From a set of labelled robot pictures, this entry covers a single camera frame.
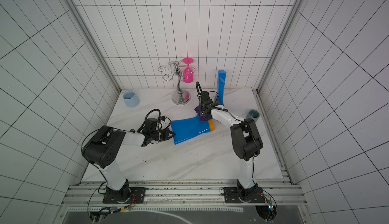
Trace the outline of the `purple cloth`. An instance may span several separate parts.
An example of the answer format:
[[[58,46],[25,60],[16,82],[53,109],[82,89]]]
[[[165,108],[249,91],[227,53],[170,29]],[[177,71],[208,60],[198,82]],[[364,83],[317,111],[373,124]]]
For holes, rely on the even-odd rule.
[[[205,114],[205,115],[201,113],[200,105],[198,105],[194,110],[197,113],[199,122],[207,122],[207,121],[212,119],[212,115],[210,113],[209,114]]]

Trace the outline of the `blue rubber boot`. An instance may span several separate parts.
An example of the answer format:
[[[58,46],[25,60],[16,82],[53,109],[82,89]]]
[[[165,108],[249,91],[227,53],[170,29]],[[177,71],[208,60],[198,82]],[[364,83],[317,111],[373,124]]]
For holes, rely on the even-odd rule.
[[[215,130],[212,120],[201,121],[199,116],[182,120],[174,120],[171,123],[171,127],[172,131],[175,133],[175,136],[173,137],[175,145]]]
[[[218,78],[217,78],[217,93],[218,93],[218,99],[217,101],[224,105],[223,98],[224,98],[224,89],[225,89],[225,80],[226,80],[227,73],[224,70],[218,71]]]

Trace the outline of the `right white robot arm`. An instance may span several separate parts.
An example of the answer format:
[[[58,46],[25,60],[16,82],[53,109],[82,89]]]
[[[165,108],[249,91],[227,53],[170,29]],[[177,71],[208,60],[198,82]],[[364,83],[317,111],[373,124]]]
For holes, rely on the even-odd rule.
[[[263,142],[253,119],[244,119],[232,113],[221,103],[210,98],[208,91],[198,90],[199,115],[213,119],[230,129],[232,146],[240,159],[237,180],[237,196],[243,203],[263,195],[262,188],[254,179],[255,157],[260,154]]]

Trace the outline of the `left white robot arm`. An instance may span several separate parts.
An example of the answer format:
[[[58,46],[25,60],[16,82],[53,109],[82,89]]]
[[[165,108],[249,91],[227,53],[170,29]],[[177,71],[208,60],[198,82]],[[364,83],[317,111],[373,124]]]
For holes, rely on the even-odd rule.
[[[99,170],[107,183],[104,203],[131,204],[136,201],[137,195],[116,161],[121,146],[146,147],[170,140],[175,136],[170,125],[166,117],[147,118],[138,130],[125,131],[104,125],[81,148],[82,156]]]

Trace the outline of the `chrome hook stand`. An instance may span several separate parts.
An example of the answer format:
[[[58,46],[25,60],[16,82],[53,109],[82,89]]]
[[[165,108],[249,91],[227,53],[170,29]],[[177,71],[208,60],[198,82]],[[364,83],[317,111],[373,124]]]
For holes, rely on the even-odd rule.
[[[172,94],[172,101],[176,105],[185,105],[190,101],[190,94],[187,90],[181,88],[182,81],[182,72],[184,71],[186,65],[182,62],[183,59],[179,61],[171,61],[168,63],[168,66],[162,65],[158,68],[159,72],[165,72],[170,70],[171,73],[166,73],[163,75],[165,81],[170,81],[174,76],[177,76],[177,86],[176,91]]]

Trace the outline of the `pink hanging brush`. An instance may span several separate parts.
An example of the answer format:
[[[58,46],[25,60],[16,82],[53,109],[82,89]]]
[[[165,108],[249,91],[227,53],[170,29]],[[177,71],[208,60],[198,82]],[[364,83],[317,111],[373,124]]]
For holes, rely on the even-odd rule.
[[[192,83],[194,81],[194,72],[196,71],[195,68],[191,66],[194,60],[192,58],[185,58],[182,62],[186,65],[182,72],[182,81],[185,83]]]

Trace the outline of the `light blue cup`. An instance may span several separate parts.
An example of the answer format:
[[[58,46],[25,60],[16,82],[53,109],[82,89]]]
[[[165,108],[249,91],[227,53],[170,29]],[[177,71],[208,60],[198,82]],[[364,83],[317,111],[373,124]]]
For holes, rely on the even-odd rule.
[[[134,108],[140,103],[140,99],[136,92],[129,90],[123,94],[125,105],[129,108]]]

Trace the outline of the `grey-green cup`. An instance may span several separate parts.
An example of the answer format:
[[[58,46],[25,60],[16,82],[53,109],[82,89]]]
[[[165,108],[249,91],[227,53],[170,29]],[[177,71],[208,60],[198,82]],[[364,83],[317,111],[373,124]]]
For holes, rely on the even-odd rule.
[[[260,113],[254,109],[249,110],[246,116],[246,119],[252,119],[254,122],[257,122],[259,118]]]

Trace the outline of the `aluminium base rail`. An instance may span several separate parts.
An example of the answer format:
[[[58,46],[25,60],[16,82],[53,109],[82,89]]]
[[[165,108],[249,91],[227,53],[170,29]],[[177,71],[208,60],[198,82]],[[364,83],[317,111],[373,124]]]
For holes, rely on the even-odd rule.
[[[130,188],[145,188],[141,206],[222,206],[222,205],[259,205],[262,195],[256,195],[251,201],[241,201],[232,181],[199,182],[130,182]],[[264,197],[276,206],[306,205],[307,201],[299,185],[282,180],[265,179],[259,183]],[[103,205],[105,187],[98,182],[81,183],[70,186],[63,204]]]

